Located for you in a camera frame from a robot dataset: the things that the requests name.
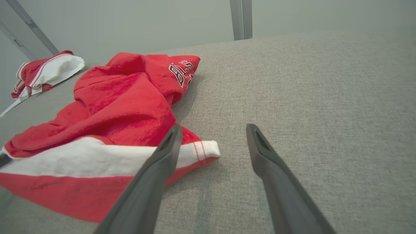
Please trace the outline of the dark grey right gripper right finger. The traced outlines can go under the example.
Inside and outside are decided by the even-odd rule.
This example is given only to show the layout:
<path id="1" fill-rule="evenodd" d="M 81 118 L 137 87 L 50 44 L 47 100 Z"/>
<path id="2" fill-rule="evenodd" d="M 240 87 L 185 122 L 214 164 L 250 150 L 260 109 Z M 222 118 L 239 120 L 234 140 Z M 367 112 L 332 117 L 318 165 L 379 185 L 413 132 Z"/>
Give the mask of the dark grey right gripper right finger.
<path id="1" fill-rule="evenodd" d="M 246 136 L 254 172 L 264 185 L 275 233 L 334 234 L 333 227 L 258 126 L 247 124 Z"/>

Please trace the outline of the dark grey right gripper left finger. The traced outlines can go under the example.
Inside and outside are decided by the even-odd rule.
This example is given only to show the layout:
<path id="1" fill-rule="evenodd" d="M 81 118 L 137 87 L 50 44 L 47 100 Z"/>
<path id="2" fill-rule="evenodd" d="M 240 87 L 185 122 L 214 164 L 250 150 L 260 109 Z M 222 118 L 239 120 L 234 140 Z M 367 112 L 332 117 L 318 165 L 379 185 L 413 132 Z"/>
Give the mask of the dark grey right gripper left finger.
<path id="1" fill-rule="evenodd" d="M 95 234 L 152 234 L 166 181 L 175 173 L 182 127 L 172 126 L 117 199 Z"/>

